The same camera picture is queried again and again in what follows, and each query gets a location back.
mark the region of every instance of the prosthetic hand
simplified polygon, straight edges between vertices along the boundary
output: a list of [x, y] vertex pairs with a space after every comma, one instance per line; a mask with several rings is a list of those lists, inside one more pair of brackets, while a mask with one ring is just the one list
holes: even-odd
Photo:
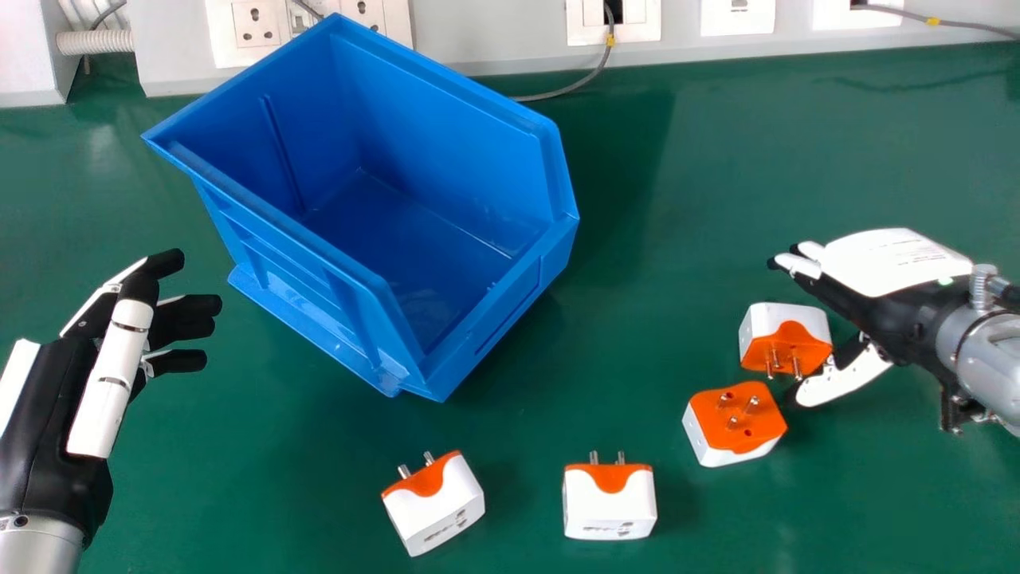
[[0, 377], [0, 572], [65, 574], [106, 520], [106, 460], [124, 410], [163, 373], [200, 371], [201, 351], [160, 351], [208, 337], [217, 296], [158, 302], [184, 267], [171, 249], [106, 281], [55, 342], [14, 345]]
[[989, 264], [908, 228], [794, 245], [769, 260], [860, 334], [792, 389], [816, 407], [894, 365], [918, 365], [941, 384], [944, 431], [999, 423], [1020, 436], [1020, 290]]

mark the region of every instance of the gray cable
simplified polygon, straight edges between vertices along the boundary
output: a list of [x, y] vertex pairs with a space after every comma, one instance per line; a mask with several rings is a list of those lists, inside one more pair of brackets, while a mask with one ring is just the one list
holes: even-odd
[[518, 102], [533, 102], [539, 100], [548, 100], [549, 98], [555, 98], [562, 96], [563, 94], [569, 94], [574, 90], [588, 85], [589, 82], [595, 80], [602, 70], [606, 69], [606, 61], [609, 60], [609, 53], [613, 51], [613, 44], [616, 42], [616, 36], [614, 30], [616, 29], [616, 21], [613, 20], [613, 11], [609, 9], [609, 4], [603, 3], [602, 7], [606, 11], [606, 18], [609, 20], [609, 37], [606, 38], [606, 51], [602, 53], [602, 59], [599, 61], [599, 65], [595, 66], [580, 80], [574, 82], [573, 84], [560, 88], [559, 90], [553, 90], [552, 92], [543, 92], [541, 94], [534, 94], [531, 96], [511, 96], [510, 99]]
[[974, 23], [969, 21], [956, 21], [956, 20], [944, 20], [941, 18], [924, 16], [921, 14], [916, 14], [914, 12], [908, 12], [906, 10], [901, 10], [899, 8], [889, 8], [888, 6], [873, 6], [871, 4], [857, 4], [850, 7], [852, 10], [871, 10], [873, 12], [885, 12], [886, 14], [896, 14], [898, 16], [903, 16], [912, 20], [917, 20], [924, 22], [929, 25], [945, 25], [947, 28], [968, 28], [971, 30], [981, 30], [984, 32], [991, 32], [993, 34], [999, 34], [1007, 38], [1012, 38], [1013, 40], [1020, 40], [1020, 34], [1006, 30], [1005, 28], [998, 28], [994, 25], [988, 25], [985, 23]]
[[128, 0], [120, 0], [119, 2], [113, 2], [112, 4], [110, 4], [108, 8], [106, 8], [102, 12], [99, 12], [99, 15], [96, 16], [96, 19], [92, 20], [92, 25], [89, 27], [89, 30], [91, 31], [99, 29], [99, 24], [103, 23], [104, 19], [110, 17], [110, 14], [112, 14], [113, 12], [119, 10], [120, 8], [123, 8], [124, 4], [126, 3]]
[[312, 8], [311, 6], [308, 5], [308, 2], [305, 2], [305, 0], [291, 0], [291, 2], [294, 2], [298, 6], [301, 6], [301, 8], [304, 11], [308, 12], [309, 14], [311, 14], [312, 17], [314, 17], [318, 21], [322, 21], [322, 18], [324, 16], [322, 14], [316, 12], [314, 8]]

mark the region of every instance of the robotic hand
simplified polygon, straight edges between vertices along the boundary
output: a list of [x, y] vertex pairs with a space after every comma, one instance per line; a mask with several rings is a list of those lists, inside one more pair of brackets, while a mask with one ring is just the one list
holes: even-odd
[[0, 572], [65, 574], [106, 520], [106, 460], [124, 410], [163, 373], [200, 371], [201, 351], [159, 351], [208, 337], [217, 296], [158, 302], [184, 267], [171, 249], [139, 260], [86, 302], [55, 342], [14, 345], [0, 377]]
[[999, 423], [1020, 436], [1020, 289], [990, 264], [909, 228], [806, 241], [769, 260], [860, 334], [792, 389], [802, 407], [853, 393], [894, 365], [941, 384], [944, 431]]

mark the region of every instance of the blue plastic bin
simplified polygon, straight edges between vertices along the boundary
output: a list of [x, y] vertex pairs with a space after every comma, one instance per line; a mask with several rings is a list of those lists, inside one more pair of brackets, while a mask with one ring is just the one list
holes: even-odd
[[555, 123], [341, 16], [143, 137], [231, 283], [388, 397], [445, 401], [577, 228]]

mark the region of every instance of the white flexible conduit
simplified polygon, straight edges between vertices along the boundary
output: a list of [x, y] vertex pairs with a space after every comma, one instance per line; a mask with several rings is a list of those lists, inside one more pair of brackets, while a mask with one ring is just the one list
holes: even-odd
[[135, 39], [130, 30], [91, 30], [57, 34], [57, 49], [65, 56], [134, 52]]

